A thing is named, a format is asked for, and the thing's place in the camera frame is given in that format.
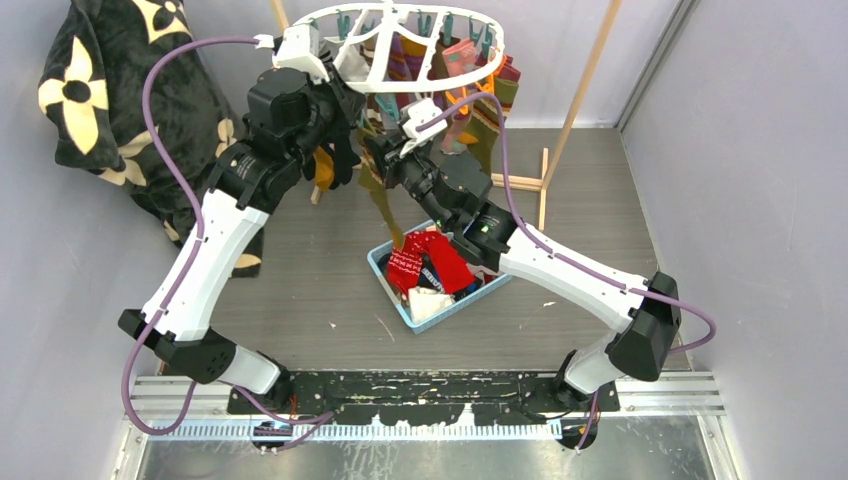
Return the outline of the olive green sock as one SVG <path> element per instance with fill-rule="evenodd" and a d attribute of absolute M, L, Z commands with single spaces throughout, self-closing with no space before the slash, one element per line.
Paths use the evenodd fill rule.
<path fill-rule="evenodd" d="M 388 228 L 392 244 L 395 249 L 402 249 L 404 246 L 405 233 L 398 225 L 389 204 L 389 197 L 386 188 L 383 185 L 382 179 L 378 174 L 376 163 L 370 150 L 366 145 L 367 140 L 374 139 L 376 132 L 370 128 L 359 128 L 357 130 L 357 141 L 362 148 L 360 156 L 363 166 L 361 167 L 359 185 L 365 188 L 369 196 L 380 212 L 383 221 Z"/>

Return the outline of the dark navy plain sock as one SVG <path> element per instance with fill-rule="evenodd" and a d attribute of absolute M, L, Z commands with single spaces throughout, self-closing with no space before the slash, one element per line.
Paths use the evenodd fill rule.
<path fill-rule="evenodd" d="M 354 167 L 361 163 L 359 154 L 354 150 L 349 135 L 341 135 L 334 138 L 330 143 L 333 163 L 333 180 L 330 189 L 335 190 L 339 186 L 351 182 Z"/>

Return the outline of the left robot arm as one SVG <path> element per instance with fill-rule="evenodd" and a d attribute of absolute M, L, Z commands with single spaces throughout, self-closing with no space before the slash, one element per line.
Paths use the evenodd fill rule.
<path fill-rule="evenodd" d="M 247 136 L 218 157 L 201 219 L 160 289 L 118 326 L 168 366 L 199 384 L 221 381 L 252 391 L 269 413 L 292 397 L 283 367 L 210 326 L 215 304 L 250 241 L 321 146 L 345 142 L 365 105 L 336 67 L 320 79 L 286 67 L 261 74 L 247 94 Z"/>

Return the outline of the brown white orange sock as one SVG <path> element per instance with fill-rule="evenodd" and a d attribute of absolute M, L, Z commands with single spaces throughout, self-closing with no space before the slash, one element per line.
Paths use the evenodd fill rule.
<path fill-rule="evenodd" d="M 321 146 L 313 154 L 315 164 L 314 184 L 321 191 L 332 188 L 335 181 L 335 164 L 332 146 Z"/>

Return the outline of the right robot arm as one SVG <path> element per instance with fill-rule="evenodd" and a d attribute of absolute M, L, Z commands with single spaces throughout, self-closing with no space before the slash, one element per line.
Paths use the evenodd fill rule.
<path fill-rule="evenodd" d="M 621 377 L 659 379 L 681 323 L 673 277 L 616 271 L 569 250 L 490 200 L 493 182 L 475 160 L 436 164 L 428 147 L 404 153 L 405 144 L 395 133 L 366 139 L 365 149 L 382 183 L 403 187 L 466 263 L 540 285 L 609 327 L 560 366 L 552 393 L 562 407 L 582 409 Z"/>

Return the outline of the white clip hanger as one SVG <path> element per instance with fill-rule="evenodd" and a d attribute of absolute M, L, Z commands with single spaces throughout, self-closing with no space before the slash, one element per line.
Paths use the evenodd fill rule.
<path fill-rule="evenodd" d="M 301 17 L 288 33 L 311 43 L 316 77 L 335 70 L 368 94 L 461 93 L 486 86 L 509 62 L 501 24 L 456 6 L 343 3 Z"/>

